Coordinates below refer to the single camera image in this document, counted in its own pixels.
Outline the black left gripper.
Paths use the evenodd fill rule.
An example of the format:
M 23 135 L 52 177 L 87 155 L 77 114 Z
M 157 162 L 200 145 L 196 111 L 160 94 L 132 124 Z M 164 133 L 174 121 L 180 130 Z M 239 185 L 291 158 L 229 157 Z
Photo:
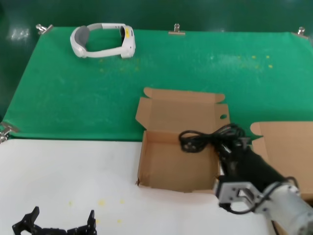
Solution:
M 23 231 L 32 235 L 97 235 L 94 210 L 91 210 L 86 225 L 67 231 L 59 228 L 41 228 L 35 225 L 39 213 L 40 209 L 36 206 L 31 213 L 26 214 L 20 222 L 14 224 L 12 226 L 14 235 L 21 235 Z

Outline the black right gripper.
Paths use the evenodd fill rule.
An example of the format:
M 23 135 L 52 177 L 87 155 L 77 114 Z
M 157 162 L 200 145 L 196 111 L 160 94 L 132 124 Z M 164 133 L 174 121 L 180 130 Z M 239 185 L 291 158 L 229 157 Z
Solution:
M 225 183 L 249 182 L 263 192 L 274 183 L 284 182 L 284 176 L 252 151 L 250 142 L 250 138 L 239 138 L 239 145 L 218 144 L 218 156 L 224 172 L 224 176 L 218 177 L 218 192 Z

